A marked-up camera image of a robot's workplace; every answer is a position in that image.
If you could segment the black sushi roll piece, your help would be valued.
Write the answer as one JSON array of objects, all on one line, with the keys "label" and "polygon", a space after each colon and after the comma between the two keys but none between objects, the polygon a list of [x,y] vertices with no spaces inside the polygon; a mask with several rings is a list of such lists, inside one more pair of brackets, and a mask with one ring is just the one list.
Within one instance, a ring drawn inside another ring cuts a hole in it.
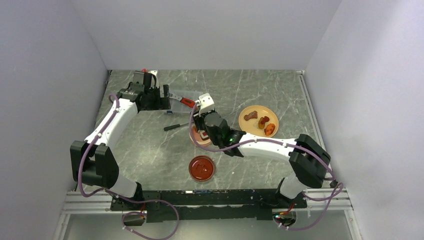
[{"label": "black sushi roll piece", "polygon": [[200,130],[198,134],[202,140],[207,140],[209,138],[209,135],[204,130]]}]

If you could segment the brown meat piece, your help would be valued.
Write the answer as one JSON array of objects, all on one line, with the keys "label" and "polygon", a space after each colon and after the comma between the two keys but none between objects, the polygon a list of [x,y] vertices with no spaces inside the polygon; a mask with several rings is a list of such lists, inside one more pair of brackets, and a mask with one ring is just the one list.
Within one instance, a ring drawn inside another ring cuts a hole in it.
[{"label": "brown meat piece", "polygon": [[243,117],[245,121],[249,121],[249,120],[257,119],[257,118],[258,118],[258,112],[256,110],[244,115]]}]

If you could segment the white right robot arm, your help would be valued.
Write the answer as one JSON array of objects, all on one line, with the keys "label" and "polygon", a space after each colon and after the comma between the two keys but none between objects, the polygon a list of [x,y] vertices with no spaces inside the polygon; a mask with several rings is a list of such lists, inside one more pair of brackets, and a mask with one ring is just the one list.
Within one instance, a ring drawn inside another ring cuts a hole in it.
[{"label": "white right robot arm", "polygon": [[205,147],[206,151],[223,152],[230,157],[259,157],[288,162],[293,172],[280,181],[275,194],[276,203],[282,208],[289,207],[307,188],[319,189],[324,181],[337,178],[329,166],[331,157],[309,135],[300,134],[290,139],[261,137],[230,128],[214,110],[203,114],[191,112],[188,124],[206,131],[217,147]]}]

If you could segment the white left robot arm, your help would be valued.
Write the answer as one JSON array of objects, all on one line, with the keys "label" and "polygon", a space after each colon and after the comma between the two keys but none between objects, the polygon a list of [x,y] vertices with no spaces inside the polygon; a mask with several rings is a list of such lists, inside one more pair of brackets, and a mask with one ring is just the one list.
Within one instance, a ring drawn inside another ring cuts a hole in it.
[{"label": "white left robot arm", "polygon": [[75,140],[70,146],[72,176],[83,197],[92,196],[84,186],[97,186],[94,193],[105,191],[124,199],[131,210],[144,203],[143,188],[139,182],[125,177],[114,157],[114,148],[128,123],[142,111],[169,110],[169,85],[160,86],[157,70],[135,71],[126,88],[112,92],[109,112],[99,126],[84,140]]}]

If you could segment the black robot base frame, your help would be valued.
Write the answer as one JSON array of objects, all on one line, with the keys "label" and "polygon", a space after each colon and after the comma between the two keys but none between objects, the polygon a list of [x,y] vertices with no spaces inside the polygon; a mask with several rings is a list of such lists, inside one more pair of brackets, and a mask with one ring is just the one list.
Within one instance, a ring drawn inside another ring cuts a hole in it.
[{"label": "black robot base frame", "polygon": [[290,204],[278,201],[276,189],[145,190],[148,202],[126,203],[113,197],[110,210],[146,210],[148,223],[180,220],[256,219],[268,221]]}]

